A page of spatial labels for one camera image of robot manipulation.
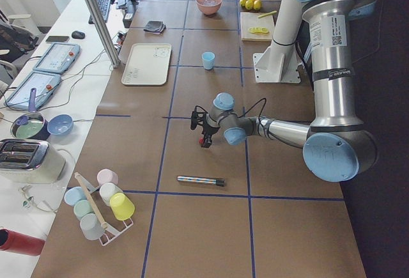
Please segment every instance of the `blue bowl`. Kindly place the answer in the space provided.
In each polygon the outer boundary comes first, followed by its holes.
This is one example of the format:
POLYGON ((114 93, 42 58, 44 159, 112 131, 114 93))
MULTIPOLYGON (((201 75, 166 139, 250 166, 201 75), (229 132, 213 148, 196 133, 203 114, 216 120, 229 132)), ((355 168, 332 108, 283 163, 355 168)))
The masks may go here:
POLYGON ((52 118, 47 125, 47 131, 53 135, 66 135, 71 132, 74 122, 70 115, 62 114, 52 118))

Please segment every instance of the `black phone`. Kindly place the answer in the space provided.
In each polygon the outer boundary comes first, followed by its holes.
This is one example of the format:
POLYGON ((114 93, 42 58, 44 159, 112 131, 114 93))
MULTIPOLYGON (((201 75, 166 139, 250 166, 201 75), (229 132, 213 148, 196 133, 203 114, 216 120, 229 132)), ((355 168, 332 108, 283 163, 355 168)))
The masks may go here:
POLYGON ((46 43, 66 43, 70 39, 69 36, 51 35, 45 40, 46 43))

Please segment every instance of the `wooden cutting board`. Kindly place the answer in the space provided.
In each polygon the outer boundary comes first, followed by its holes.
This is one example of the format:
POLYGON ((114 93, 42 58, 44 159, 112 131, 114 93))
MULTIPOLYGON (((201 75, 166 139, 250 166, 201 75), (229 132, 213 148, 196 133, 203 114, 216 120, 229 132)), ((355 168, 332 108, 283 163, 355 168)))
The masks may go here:
POLYGON ((252 40, 261 42, 271 42, 274 33, 273 15, 258 18, 263 13, 240 13, 240 34, 242 40, 252 40), (270 32, 267 34, 252 34, 249 32, 250 27, 266 27, 270 32))

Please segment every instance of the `pink bowl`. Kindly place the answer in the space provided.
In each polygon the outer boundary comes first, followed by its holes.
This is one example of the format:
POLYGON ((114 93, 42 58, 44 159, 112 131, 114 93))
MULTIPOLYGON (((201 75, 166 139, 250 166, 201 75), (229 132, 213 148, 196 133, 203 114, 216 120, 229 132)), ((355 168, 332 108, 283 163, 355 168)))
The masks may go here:
POLYGON ((196 0, 197 7, 205 15, 216 13, 222 5, 223 0, 196 0))

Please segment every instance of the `cup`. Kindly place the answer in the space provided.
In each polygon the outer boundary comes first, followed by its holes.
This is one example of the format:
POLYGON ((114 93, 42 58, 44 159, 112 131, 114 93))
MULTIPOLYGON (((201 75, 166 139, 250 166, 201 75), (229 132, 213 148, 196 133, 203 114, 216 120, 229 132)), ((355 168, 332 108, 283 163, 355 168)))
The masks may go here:
POLYGON ((206 70, 211 70, 215 65, 215 54, 207 51, 202 54, 203 67, 206 70))
POLYGON ((123 191, 119 187, 111 182, 103 184, 100 188, 100 196, 107 206, 109 206, 109 200, 113 195, 122 192, 123 191))
POLYGON ((135 212, 135 205, 124 193, 116 193, 113 195, 109 200, 109 204, 118 220, 127 220, 135 212))
POLYGON ((38 256, 43 250, 45 241, 8 229, 0 229, 0 250, 38 256))
POLYGON ((101 227, 101 223, 94 213, 88 213, 83 216, 79 226, 87 240, 98 240, 105 233, 104 228, 101 227))
POLYGON ((113 184, 118 184, 118 175, 111 171, 110 169, 103 169, 96 175, 99 185, 103 185, 107 182, 112 182, 113 184))
POLYGON ((85 199, 87 199, 87 197, 85 197, 84 191, 81 187, 73 187, 64 194, 64 201, 70 206, 75 206, 77 202, 85 199))
POLYGON ((74 206, 74 214, 79 221, 88 213, 94 213, 88 200, 80 200, 74 206))

